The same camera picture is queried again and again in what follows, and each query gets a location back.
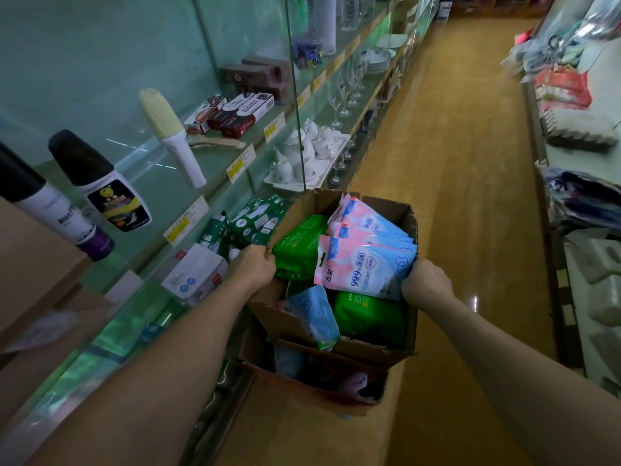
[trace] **stack of plates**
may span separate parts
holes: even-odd
[[[366,51],[366,60],[368,62],[367,71],[369,73],[379,73],[388,69],[392,55],[388,49],[376,47]]]

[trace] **aisle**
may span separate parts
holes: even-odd
[[[521,90],[499,65],[532,23],[436,24],[352,189],[411,203],[456,296],[554,356]],[[529,463],[448,339],[424,315],[417,333],[386,464]]]

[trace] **person's right hand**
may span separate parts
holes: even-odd
[[[263,245],[249,245],[231,261],[226,280],[231,280],[248,296],[268,284],[276,273],[276,259]]]
[[[424,258],[414,262],[412,272],[401,284],[401,293],[409,305],[422,310],[454,297],[451,280],[441,268]]]

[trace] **yellow floor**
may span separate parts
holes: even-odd
[[[500,62],[529,20],[435,25],[352,189],[411,203],[420,250],[457,297],[548,356],[553,334],[524,104]],[[228,465],[528,464],[448,339],[423,314],[417,356],[362,419],[256,383]]]

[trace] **wet wipes package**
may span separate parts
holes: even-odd
[[[338,237],[339,239],[353,239],[360,242],[370,243],[371,245],[384,245],[385,247],[391,247],[392,249],[401,248],[403,243],[413,243],[414,239],[407,235],[394,235],[394,234],[375,234],[372,231],[360,230],[359,228],[351,228],[347,224],[341,224],[340,222],[334,222],[331,227],[332,237]]]
[[[332,350],[340,333],[325,288],[321,285],[313,286],[287,298],[287,302],[291,313],[300,319],[317,349]]]
[[[413,243],[402,244],[402,248],[391,249],[363,240],[321,235],[314,282],[328,289],[399,301],[401,282],[417,250]]]
[[[328,224],[330,235],[334,235],[335,224],[346,224],[349,228],[364,230],[374,235],[408,237],[405,231],[349,193],[343,195],[337,210],[330,216]]]

